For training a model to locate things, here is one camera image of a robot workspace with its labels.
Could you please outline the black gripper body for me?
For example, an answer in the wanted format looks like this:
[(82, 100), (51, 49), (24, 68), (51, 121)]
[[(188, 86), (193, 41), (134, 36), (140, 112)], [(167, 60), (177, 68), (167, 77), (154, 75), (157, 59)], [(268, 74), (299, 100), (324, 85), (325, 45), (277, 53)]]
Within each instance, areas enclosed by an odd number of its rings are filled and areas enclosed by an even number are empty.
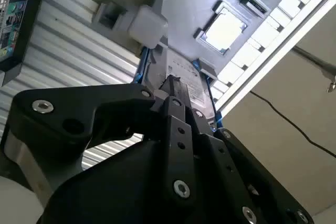
[(40, 223), (264, 223), (222, 141), (146, 141), (78, 174)]

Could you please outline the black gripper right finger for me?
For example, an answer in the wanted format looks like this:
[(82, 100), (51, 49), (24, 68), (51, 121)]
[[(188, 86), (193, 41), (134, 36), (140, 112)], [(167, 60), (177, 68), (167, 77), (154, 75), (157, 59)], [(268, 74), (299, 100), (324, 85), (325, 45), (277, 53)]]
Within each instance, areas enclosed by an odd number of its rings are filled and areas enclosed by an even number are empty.
[(191, 107), (188, 87), (177, 80), (186, 106), (200, 169), (207, 223), (313, 223), (302, 205), (229, 130), (212, 131), (205, 116)]

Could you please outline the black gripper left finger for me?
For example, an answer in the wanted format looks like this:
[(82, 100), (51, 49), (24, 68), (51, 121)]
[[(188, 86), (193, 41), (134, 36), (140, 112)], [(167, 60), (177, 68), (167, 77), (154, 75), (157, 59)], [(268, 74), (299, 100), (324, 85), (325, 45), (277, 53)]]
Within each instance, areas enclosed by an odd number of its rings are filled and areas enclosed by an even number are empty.
[(4, 153), (46, 207), (66, 181), (146, 141), (190, 140), (176, 77), (138, 84), (27, 90), (15, 95)]

